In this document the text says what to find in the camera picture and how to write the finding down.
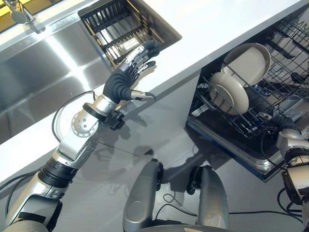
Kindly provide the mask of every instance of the black cable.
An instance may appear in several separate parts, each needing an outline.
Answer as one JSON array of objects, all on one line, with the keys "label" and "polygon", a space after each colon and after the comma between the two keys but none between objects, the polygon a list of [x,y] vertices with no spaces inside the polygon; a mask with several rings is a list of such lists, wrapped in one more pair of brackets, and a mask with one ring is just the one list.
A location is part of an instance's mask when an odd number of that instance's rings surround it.
[{"label": "black cable", "polygon": [[17,177],[14,177],[13,179],[7,181],[6,183],[4,183],[1,187],[0,187],[0,190],[2,190],[3,188],[5,188],[6,186],[8,186],[10,183],[24,177],[24,176],[28,176],[28,175],[32,175],[32,174],[35,174],[37,171],[39,171],[41,168],[37,169],[37,170],[34,170],[32,172],[29,172],[29,173],[25,173],[25,174],[22,174],[22,175],[19,175]]},{"label": "black cable", "polygon": [[[179,210],[180,212],[183,212],[184,214],[190,215],[190,216],[194,216],[197,217],[197,214],[194,213],[190,213],[190,212],[186,212],[180,208],[177,208],[176,206],[172,205],[172,204],[164,204],[163,206],[161,206],[161,208],[159,209],[159,211],[157,212],[155,219],[158,219],[159,213],[161,212],[161,210],[165,207],[165,206],[172,206],[173,208]],[[229,214],[231,215],[240,215],[240,214],[264,214],[264,213],[272,213],[272,214],[279,214],[279,215],[286,215],[286,216],[290,216],[293,217],[287,213],[282,213],[282,212],[277,212],[277,211],[272,211],[272,210],[261,210],[261,211],[248,211],[248,212],[230,212]],[[297,217],[293,217],[296,220],[300,221],[301,223],[303,223],[302,220],[300,220]]]},{"label": "black cable", "polygon": [[277,194],[277,203],[278,203],[278,205],[280,206],[280,208],[281,208],[285,213],[289,214],[291,217],[294,217],[294,218],[295,218],[295,217],[302,217],[302,216],[299,215],[299,214],[293,214],[293,213],[287,211],[287,210],[282,206],[282,204],[281,204],[281,202],[280,202],[280,196],[281,196],[281,194],[282,194],[284,191],[285,191],[285,188],[281,189],[281,190],[278,192],[278,194]]},{"label": "black cable", "polygon": [[[231,212],[231,213],[229,213],[229,214],[231,214],[231,215],[237,215],[237,214],[264,214],[264,213],[280,214],[280,215],[286,215],[286,216],[293,217],[293,216],[291,216],[290,214],[282,213],[282,212],[277,212],[277,211],[272,211],[272,210],[248,211],[248,212]],[[293,217],[293,218],[295,218],[296,220],[298,220],[298,221],[300,221],[301,223],[303,223],[303,221],[300,220],[299,218],[297,218],[297,217]]]},{"label": "black cable", "polygon": [[290,202],[290,203],[288,204],[288,206],[286,207],[286,211],[288,211],[288,212],[301,213],[301,212],[302,212],[301,209],[290,209],[291,206],[292,206],[293,204],[294,204],[294,202]]},{"label": "black cable", "polygon": [[261,138],[260,148],[261,148],[262,155],[263,155],[263,157],[264,157],[268,162],[270,162],[270,163],[271,163],[272,165],[274,165],[276,168],[282,169],[282,170],[284,170],[284,171],[287,171],[285,168],[282,168],[282,167],[276,165],[273,161],[271,161],[271,160],[265,155],[264,149],[263,149],[263,142],[264,142],[264,138],[265,138],[265,136],[266,136],[267,131],[268,131],[268,130],[265,130],[265,131],[264,131],[264,133],[263,133],[263,135],[262,135],[262,138]]},{"label": "black cable", "polygon": [[16,190],[16,188],[18,187],[18,185],[19,185],[21,182],[23,182],[24,180],[26,180],[26,179],[29,178],[29,177],[31,177],[31,176],[30,176],[30,175],[27,175],[27,176],[21,178],[21,179],[14,185],[14,187],[12,188],[12,190],[11,190],[11,192],[10,192],[10,194],[9,194],[9,196],[8,196],[8,198],[7,198],[7,200],[6,200],[6,204],[5,204],[5,217],[8,216],[10,201],[11,201],[11,198],[12,198],[12,196],[13,196],[14,191]]},{"label": "black cable", "polygon": [[54,114],[54,117],[53,117],[53,121],[52,121],[52,132],[53,132],[53,135],[54,137],[58,140],[58,142],[61,142],[60,138],[56,135],[56,132],[55,132],[55,120],[57,118],[57,115],[59,114],[59,111],[66,107],[68,104],[70,104],[72,101],[78,99],[79,97],[85,95],[85,94],[88,94],[88,93],[92,93],[93,95],[93,100],[95,101],[96,100],[96,93],[93,91],[93,90],[90,90],[90,91],[86,91],[86,92],[83,92],[83,93],[80,93],[78,95],[76,95],[75,97],[71,98],[70,100],[68,100],[67,102],[65,102],[62,106],[60,106],[59,109],[57,109],[56,113]]},{"label": "black cable", "polygon": [[159,211],[157,212],[156,216],[155,216],[155,219],[157,220],[158,219],[158,216],[159,216],[159,213],[161,212],[161,210],[165,207],[165,206],[171,206],[177,210],[179,210],[180,212],[183,212],[184,214],[187,214],[187,215],[191,215],[191,216],[194,216],[194,217],[197,217],[197,214],[194,214],[194,213],[189,213],[189,212],[186,212],[180,208],[177,208],[176,206],[172,205],[172,204],[164,204],[163,206],[161,206],[161,208],[159,209]]}]

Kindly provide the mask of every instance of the dish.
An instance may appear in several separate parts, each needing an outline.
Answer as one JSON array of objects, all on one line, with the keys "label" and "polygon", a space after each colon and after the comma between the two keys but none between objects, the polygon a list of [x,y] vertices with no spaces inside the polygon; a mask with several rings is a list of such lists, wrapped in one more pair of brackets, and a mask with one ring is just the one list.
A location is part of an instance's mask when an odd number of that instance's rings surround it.
[{"label": "dish", "polygon": [[221,66],[221,72],[230,74],[242,86],[245,86],[246,82],[252,86],[265,77],[270,65],[270,53],[263,45],[245,43],[234,48],[226,55]]},{"label": "dish", "polygon": [[210,98],[220,110],[229,115],[244,114],[248,111],[248,95],[234,77],[223,72],[216,72],[209,84]]}]

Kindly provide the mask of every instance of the wire rack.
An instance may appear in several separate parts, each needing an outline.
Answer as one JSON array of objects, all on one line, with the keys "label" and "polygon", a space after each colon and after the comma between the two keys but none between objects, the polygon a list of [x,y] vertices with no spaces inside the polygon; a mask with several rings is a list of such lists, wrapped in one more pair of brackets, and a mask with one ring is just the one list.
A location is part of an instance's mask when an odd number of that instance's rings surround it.
[{"label": "wire rack", "polygon": [[114,67],[145,41],[165,42],[129,0],[104,2],[81,19]]},{"label": "wire rack", "polygon": [[[288,16],[276,26],[264,46],[270,52],[271,66],[256,85],[249,85],[225,64],[232,71],[232,76],[245,82],[249,98],[246,113],[240,114],[227,96],[210,85],[212,73],[200,77],[190,112],[206,105],[209,110],[219,112],[243,136],[251,138],[267,128],[267,122],[259,116],[259,112],[287,115],[294,105],[309,99],[309,26],[299,22],[298,18]],[[300,114],[294,112],[291,117],[296,120]]]}]

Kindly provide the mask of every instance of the robotic hand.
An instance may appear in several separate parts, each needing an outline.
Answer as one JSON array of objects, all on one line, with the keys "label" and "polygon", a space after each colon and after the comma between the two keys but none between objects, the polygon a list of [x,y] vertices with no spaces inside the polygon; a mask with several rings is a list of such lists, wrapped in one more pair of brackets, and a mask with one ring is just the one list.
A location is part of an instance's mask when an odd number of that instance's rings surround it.
[{"label": "robotic hand", "polygon": [[290,200],[302,205],[303,223],[309,231],[309,142],[290,118],[265,113],[260,116],[270,120],[280,131],[276,147],[287,164],[287,171],[282,172],[284,186]]},{"label": "robotic hand", "polygon": [[158,43],[153,40],[135,48],[108,78],[103,94],[92,104],[83,105],[73,117],[69,133],[12,206],[5,232],[54,229],[62,208],[60,199],[95,149],[99,127],[117,130],[124,125],[124,115],[115,111],[121,100],[155,99],[151,93],[130,87],[143,71],[155,65],[146,61],[158,54]]}]

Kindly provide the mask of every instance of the faucet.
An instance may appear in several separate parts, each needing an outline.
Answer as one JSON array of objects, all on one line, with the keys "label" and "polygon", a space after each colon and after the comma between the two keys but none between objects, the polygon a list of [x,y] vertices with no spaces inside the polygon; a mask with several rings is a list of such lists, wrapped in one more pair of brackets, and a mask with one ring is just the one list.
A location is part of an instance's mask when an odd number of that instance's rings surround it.
[{"label": "faucet", "polygon": [[16,23],[30,24],[34,21],[34,16],[19,0],[4,0],[3,2],[10,8],[12,20]]}]

